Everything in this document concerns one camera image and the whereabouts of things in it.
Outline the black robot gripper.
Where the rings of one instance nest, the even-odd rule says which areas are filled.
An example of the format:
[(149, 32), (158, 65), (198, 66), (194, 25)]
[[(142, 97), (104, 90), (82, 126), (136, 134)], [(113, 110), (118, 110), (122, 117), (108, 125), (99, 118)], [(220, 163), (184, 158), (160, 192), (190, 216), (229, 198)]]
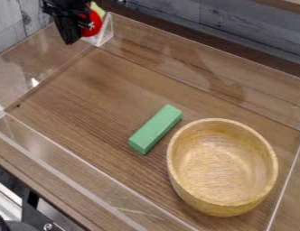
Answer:
[(82, 29), (94, 28), (90, 0), (43, 0), (43, 12), (54, 16), (61, 38), (67, 45), (81, 39)]

